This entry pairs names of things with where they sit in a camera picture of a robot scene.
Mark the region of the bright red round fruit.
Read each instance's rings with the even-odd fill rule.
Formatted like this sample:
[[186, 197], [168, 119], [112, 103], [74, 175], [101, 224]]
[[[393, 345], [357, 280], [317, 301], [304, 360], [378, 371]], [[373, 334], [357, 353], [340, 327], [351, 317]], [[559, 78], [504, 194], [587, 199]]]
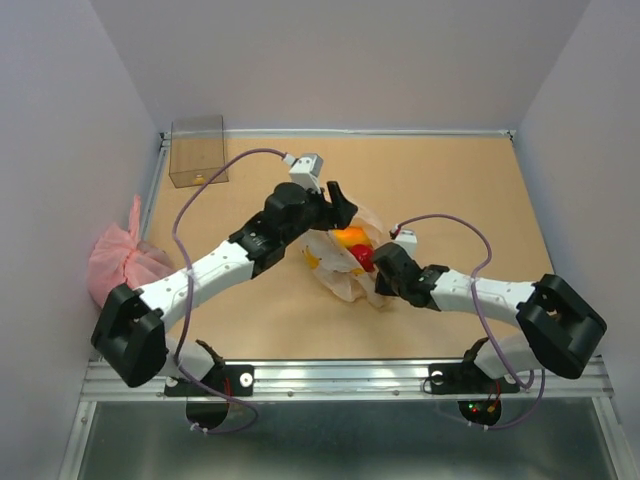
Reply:
[[366, 244], [355, 244], [351, 246], [348, 251], [357, 260], [364, 271], [373, 272], [375, 270], [375, 266], [372, 261], [374, 251], [371, 246]]

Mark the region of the translucent printed plastic bag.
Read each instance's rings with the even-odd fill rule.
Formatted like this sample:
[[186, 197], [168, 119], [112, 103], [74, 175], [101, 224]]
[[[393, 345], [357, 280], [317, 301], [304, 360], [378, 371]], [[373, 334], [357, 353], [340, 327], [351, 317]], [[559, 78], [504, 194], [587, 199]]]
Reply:
[[[373, 250], [383, 243], [383, 223], [370, 209], [360, 206], [350, 226], [365, 230]], [[374, 308], [384, 308], [388, 301], [375, 292], [375, 270], [364, 271], [348, 249], [337, 243], [331, 231], [310, 230], [297, 241], [297, 248], [314, 277], [343, 301], [365, 299]]]

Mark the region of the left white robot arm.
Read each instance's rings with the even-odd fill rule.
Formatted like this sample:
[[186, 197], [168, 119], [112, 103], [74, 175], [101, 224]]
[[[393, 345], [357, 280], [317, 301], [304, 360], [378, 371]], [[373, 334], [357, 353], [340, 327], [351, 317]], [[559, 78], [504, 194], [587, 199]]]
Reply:
[[114, 287], [92, 345], [127, 386], [147, 383], [177, 352], [166, 342], [177, 321], [188, 323], [201, 303], [273, 267], [306, 232], [348, 227], [357, 211], [335, 181], [318, 191], [278, 184], [263, 209], [206, 256], [136, 289], [125, 283]]

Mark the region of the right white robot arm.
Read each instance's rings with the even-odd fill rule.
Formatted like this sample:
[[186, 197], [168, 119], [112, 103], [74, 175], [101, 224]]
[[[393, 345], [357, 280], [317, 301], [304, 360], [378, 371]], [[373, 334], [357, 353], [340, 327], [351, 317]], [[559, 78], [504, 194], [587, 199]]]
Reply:
[[374, 251], [375, 290], [416, 308], [476, 314], [519, 332], [501, 341], [487, 333], [444, 382], [482, 390], [513, 372], [545, 369], [580, 378], [607, 330], [604, 319], [561, 277], [504, 282], [472, 278], [442, 265], [421, 267], [395, 242]]

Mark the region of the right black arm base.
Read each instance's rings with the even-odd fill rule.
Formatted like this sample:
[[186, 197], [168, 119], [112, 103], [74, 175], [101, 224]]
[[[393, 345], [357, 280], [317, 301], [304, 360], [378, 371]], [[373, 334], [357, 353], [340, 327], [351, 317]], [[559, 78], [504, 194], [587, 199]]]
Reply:
[[422, 391], [433, 395], [518, 393], [517, 385], [504, 378], [491, 379], [474, 364], [480, 348], [488, 342], [487, 337], [476, 341], [460, 361], [430, 364]]

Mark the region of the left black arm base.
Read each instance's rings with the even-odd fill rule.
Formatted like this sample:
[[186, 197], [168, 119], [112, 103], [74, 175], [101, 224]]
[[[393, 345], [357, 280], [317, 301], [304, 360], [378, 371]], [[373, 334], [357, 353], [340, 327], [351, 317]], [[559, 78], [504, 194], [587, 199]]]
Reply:
[[189, 380], [167, 357], [160, 376], [165, 376], [164, 394], [168, 397], [211, 397], [211, 390], [228, 396], [253, 395], [255, 368], [251, 364], [233, 364], [203, 340], [187, 342], [180, 353], [181, 365], [197, 379]]

